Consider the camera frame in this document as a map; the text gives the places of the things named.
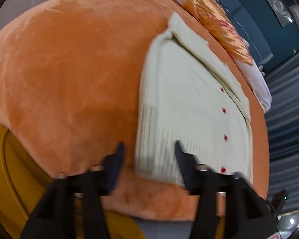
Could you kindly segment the white pillow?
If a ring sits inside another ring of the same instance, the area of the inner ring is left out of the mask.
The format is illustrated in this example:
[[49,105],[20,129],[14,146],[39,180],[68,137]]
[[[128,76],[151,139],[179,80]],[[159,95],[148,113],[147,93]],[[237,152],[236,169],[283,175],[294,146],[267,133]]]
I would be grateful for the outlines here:
[[[183,7],[186,0],[173,0],[178,5]],[[253,91],[254,95],[258,103],[260,104],[263,112],[266,113],[271,108],[272,103],[272,96],[270,94],[269,88],[263,78],[261,71],[258,69],[256,62],[253,60],[253,65],[248,65],[246,63],[240,62],[237,59],[233,59],[234,62],[237,64],[239,70],[241,71],[242,75],[246,79],[248,85],[250,86],[251,90]]]

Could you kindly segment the orange satin pillow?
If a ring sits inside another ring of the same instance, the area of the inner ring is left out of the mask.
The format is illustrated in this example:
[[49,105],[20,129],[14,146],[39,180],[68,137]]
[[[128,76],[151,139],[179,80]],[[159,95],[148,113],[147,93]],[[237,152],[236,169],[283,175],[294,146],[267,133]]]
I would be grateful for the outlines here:
[[253,65],[253,58],[242,37],[228,19],[223,7],[215,0],[186,0],[183,7],[213,35],[233,59]]

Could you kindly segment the cream knit cardigan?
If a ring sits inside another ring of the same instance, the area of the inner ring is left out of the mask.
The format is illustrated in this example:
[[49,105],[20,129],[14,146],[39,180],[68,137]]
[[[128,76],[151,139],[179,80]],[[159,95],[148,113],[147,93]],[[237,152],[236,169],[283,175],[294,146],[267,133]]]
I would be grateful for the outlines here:
[[178,14],[147,52],[140,79],[136,172],[182,184],[175,157],[180,141],[197,162],[253,180],[248,98],[208,42]]

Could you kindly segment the blue grey curtain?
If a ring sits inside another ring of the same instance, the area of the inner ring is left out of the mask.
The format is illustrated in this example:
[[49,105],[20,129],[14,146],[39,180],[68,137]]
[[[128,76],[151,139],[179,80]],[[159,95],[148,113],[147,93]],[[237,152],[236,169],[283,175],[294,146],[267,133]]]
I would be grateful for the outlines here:
[[299,209],[299,53],[266,77],[272,107],[265,114],[269,138],[269,191],[287,190],[283,212]]

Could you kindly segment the teal headboard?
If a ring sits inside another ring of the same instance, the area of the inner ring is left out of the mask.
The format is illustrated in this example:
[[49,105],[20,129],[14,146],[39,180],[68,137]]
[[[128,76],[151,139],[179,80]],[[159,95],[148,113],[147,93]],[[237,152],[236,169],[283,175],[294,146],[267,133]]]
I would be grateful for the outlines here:
[[299,53],[299,30],[295,23],[282,26],[267,0],[215,0],[250,45],[257,65],[270,73]]

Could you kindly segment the orange plush bed cover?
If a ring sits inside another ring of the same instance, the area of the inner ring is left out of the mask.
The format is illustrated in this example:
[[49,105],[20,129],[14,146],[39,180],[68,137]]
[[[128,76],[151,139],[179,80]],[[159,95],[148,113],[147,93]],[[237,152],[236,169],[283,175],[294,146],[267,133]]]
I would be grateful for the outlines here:
[[248,97],[253,184],[266,197],[263,111],[223,46],[173,0],[49,0],[0,31],[0,124],[49,175],[81,173],[123,141],[125,166],[105,208],[158,221],[191,220],[197,205],[180,186],[134,172],[141,69],[173,12],[208,42]]

